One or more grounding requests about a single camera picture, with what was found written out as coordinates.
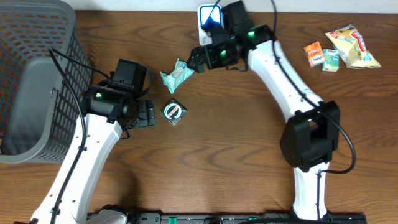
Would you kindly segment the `green Zam-Buk ointment tin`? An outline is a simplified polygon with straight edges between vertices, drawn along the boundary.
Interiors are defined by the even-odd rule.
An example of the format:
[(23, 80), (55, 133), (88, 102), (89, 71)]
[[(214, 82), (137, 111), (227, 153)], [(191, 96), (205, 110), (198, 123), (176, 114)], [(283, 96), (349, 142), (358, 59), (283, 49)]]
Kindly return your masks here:
[(176, 126), (187, 113), (186, 107), (175, 99), (170, 100), (160, 111), (160, 114), (172, 125)]

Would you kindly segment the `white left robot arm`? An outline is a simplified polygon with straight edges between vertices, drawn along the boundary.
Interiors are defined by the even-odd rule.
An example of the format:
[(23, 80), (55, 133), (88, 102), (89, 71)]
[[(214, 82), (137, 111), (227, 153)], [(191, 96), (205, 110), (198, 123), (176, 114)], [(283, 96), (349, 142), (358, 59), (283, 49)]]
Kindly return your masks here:
[(88, 209), (104, 163), (122, 133), (155, 124), (153, 102), (142, 99), (150, 90), (144, 87), (146, 78), (152, 78), (147, 67), (121, 59), (104, 83), (82, 94), (73, 141), (30, 223), (128, 223), (128, 213), (115, 205), (94, 215)]

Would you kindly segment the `white blue snack bag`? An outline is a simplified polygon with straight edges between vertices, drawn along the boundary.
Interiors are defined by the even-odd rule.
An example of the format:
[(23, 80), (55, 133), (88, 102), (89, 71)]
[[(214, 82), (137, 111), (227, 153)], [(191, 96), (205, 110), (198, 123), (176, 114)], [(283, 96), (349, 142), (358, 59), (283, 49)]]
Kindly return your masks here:
[(338, 51), (347, 68), (381, 68), (380, 63), (367, 49), (363, 36), (352, 24), (325, 35)]

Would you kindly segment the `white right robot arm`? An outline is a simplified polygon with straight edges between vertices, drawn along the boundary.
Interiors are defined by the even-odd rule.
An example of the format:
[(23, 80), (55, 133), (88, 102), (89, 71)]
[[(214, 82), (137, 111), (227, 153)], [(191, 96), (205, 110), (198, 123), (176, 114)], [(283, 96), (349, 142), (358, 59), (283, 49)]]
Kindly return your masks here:
[(293, 211), (302, 220), (323, 220), (325, 176), (338, 147), (340, 109), (324, 102), (301, 79), (287, 60), (275, 30), (254, 25), (242, 1), (221, 7), (198, 7), (200, 44), (188, 58), (198, 73), (206, 68), (234, 69), (243, 60), (265, 83), (285, 119), (280, 148), (294, 170)]

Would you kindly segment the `teal wet wipes pack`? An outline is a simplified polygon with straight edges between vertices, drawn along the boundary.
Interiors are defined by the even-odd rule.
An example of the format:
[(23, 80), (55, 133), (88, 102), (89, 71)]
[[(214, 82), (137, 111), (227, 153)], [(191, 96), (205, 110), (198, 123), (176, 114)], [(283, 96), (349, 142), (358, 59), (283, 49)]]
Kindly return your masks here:
[(194, 74), (194, 70), (188, 68), (187, 63), (177, 59), (174, 70), (170, 73), (164, 73), (160, 71), (160, 76), (163, 80), (164, 85), (169, 89), (171, 94), (174, 94), (175, 90), (191, 75)]

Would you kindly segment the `teal Kleenex tissue pack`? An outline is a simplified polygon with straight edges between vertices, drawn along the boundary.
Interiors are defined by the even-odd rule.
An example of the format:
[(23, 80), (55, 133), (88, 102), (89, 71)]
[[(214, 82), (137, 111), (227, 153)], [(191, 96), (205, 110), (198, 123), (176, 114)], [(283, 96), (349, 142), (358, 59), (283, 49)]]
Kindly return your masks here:
[(326, 72), (337, 72), (339, 69), (340, 55), (337, 50), (323, 49), (325, 61), (322, 70)]

